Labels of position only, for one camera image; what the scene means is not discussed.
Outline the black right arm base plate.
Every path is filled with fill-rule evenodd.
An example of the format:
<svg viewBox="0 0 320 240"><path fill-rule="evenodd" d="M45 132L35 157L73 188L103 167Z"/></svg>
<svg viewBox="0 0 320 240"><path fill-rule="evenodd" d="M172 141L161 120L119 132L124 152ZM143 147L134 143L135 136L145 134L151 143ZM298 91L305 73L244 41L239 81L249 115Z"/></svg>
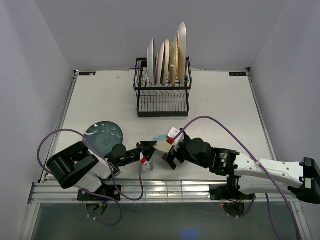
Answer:
<svg viewBox="0 0 320 240"><path fill-rule="evenodd" d="M254 194L245 195L236 187L227 187L226 184L210 184L209 193L211 200L226 200L234 203L255 198Z"/></svg>

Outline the woven bamboo square tray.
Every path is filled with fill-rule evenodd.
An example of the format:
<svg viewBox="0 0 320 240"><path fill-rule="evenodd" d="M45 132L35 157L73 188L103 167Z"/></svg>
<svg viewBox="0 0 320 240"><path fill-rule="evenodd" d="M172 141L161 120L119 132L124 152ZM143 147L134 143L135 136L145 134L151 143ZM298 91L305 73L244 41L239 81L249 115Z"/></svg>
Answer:
<svg viewBox="0 0 320 240"><path fill-rule="evenodd" d="M179 64L179 40L176 35L173 42L170 44L169 56L169 81L172 87L176 84Z"/></svg>

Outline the white rectangular plate black rim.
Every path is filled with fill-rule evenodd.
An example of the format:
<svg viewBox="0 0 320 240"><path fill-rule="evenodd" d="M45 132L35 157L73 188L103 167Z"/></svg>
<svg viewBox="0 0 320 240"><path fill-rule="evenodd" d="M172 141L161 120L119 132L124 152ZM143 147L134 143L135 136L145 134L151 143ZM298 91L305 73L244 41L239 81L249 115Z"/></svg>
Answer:
<svg viewBox="0 0 320 240"><path fill-rule="evenodd" d="M183 21L177 30L178 37L178 67L177 78L181 85L185 81L186 57L187 57L187 28Z"/></svg>

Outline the cream plate blue top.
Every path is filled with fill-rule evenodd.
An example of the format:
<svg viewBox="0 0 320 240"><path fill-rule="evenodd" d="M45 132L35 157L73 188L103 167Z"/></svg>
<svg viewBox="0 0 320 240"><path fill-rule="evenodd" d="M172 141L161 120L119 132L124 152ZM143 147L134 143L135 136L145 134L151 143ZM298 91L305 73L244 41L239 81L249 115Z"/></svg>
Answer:
<svg viewBox="0 0 320 240"><path fill-rule="evenodd" d="M173 139L174 137L168 137L167 135L159 135L153 138L157 143L153 146L156 151L161 153L169 153L172 149L175 148L174 144L170 144L168 139Z"/></svg>

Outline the dark teal round plate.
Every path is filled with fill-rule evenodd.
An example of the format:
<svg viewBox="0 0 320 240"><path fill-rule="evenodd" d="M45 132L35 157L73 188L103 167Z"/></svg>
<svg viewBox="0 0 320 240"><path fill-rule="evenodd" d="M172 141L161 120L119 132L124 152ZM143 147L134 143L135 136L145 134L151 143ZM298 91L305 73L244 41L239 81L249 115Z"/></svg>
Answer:
<svg viewBox="0 0 320 240"><path fill-rule="evenodd" d="M114 122L101 121L90 126L84 133L105 157L115 145L122 144L124 135L121 128Z"/></svg>

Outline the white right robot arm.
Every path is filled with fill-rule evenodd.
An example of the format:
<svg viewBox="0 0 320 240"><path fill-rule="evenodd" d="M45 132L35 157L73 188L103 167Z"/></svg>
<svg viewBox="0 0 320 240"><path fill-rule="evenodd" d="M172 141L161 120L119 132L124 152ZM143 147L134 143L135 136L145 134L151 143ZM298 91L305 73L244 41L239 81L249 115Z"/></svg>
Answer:
<svg viewBox="0 0 320 240"><path fill-rule="evenodd" d="M167 142L171 148L163 159L172 169L176 168L174 160L178 160L227 177L225 192L232 199L240 195L283 193L309 204L320 202L320 168L312 158L306 157L301 162L253 160L236 150L212 147L201 138L191 139L176 128L167 134Z"/></svg>

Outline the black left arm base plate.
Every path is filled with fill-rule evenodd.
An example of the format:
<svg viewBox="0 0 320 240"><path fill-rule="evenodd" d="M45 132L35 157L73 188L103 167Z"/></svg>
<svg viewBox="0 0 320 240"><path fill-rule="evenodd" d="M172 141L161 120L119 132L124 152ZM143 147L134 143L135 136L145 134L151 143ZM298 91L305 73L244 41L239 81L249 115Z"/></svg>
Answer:
<svg viewBox="0 0 320 240"><path fill-rule="evenodd" d="M114 185L102 185L96 192L94 192L94 194L107 196L117 201L121 199L121 195ZM102 201L102 202L107 201L107 199L105 199L104 197L89 194L81 189L78 191L77 200L83 201L83 202L84 201Z"/></svg>

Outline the red plate blue flower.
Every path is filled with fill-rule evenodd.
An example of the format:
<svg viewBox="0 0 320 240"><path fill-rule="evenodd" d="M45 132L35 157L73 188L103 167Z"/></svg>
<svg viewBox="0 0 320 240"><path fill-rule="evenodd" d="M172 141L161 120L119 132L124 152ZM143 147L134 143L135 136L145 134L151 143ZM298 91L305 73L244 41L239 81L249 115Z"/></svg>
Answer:
<svg viewBox="0 0 320 240"><path fill-rule="evenodd" d="M147 73L151 85L155 85L155 39L152 38L147 48Z"/></svg>

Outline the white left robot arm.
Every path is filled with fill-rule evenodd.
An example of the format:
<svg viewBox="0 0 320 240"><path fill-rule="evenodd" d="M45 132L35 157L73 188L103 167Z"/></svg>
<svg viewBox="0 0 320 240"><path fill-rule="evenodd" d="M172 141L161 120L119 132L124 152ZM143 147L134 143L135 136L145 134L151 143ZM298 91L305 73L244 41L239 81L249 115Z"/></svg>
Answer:
<svg viewBox="0 0 320 240"><path fill-rule="evenodd" d="M52 156L46 166L62 189L76 186L87 190L95 200L100 200L106 195L104 185L115 181L121 173L120 167L139 162L138 179L143 186L142 170L149 171L152 168L152 156L157 143L141 141L132 150L127 150L123 144L116 144L103 159L80 141Z"/></svg>

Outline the white plate green red rim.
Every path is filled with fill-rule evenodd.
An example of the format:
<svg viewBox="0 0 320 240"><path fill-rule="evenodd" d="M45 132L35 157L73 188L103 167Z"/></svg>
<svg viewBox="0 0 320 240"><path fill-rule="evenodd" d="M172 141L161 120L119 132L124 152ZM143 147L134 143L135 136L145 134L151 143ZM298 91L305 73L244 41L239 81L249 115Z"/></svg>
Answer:
<svg viewBox="0 0 320 240"><path fill-rule="evenodd" d="M164 54L165 54L165 42L163 42L162 45L160 46L160 49L157 53L157 59L156 59L155 80L158 86L161 84Z"/></svg>

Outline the cream pink floral plate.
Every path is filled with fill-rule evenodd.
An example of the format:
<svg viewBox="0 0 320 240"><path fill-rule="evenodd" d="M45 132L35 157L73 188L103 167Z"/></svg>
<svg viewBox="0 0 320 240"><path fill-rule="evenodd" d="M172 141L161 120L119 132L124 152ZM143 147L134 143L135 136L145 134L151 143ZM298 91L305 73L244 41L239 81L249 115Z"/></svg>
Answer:
<svg viewBox="0 0 320 240"><path fill-rule="evenodd" d="M163 66L162 66L162 79L161 79L161 85L165 86L168 75L169 75L169 62L170 62L170 41L167 39L165 40L165 46L164 46L164 58L163 58Z"/></svg>

